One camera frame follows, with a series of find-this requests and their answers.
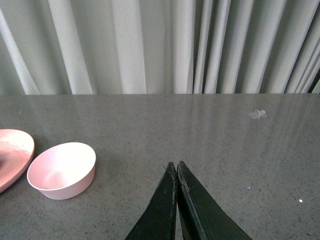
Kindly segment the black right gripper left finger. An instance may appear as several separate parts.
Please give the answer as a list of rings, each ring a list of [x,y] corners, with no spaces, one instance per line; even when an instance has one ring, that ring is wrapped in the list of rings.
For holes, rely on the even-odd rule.
[[[169,162],[145,211],[127,240],[174,240],[176,236],[178,176]]]

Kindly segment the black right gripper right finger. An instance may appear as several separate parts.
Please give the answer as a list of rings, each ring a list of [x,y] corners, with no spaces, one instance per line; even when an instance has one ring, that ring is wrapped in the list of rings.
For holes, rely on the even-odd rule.
[[[177,204],[185,240],[249,240],[205,187],[180,161],[177,165]]]

